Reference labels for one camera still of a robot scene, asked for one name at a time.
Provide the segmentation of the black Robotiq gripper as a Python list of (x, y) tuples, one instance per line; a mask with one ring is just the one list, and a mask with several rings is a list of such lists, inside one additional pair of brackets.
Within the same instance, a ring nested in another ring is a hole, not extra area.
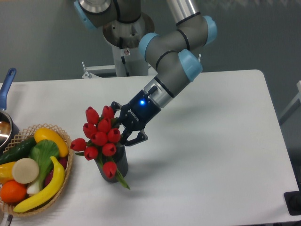
[[(134, 146), (148, 140), (144, 128), (161, 111), (158, 104), (151, 99), (151, 95), (157, 91), (158, 89), (150, 89), (148, 92), (141, 90), (126, 105), (116, 101), (111, 103), (114, 116), (118, 117), (118, 122), (125, 128), (120, 139), (122, 145)], [(128, 140), (133, 131), (139, 131), (137, 137)]]

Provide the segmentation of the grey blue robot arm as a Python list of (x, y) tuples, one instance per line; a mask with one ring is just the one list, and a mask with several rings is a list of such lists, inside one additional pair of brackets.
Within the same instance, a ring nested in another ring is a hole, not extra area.
[(121, 144), (132, 146), (147, 139), (144, 128), (172, 99), (202, 72), (192, 50), (208, 45), (217, 36), (215, 21), (201, 15), (194, 0), (170, 0), (168, 6), (176, 30), (160, 36), (141, 11), (139, 0), (77, 0), (74, 7), (89, 29), (102, 28), (115, 54), (116, 72), (122, 76), (134, 68), (157, 75), (126, 105), (111, 104), (123, 125)]

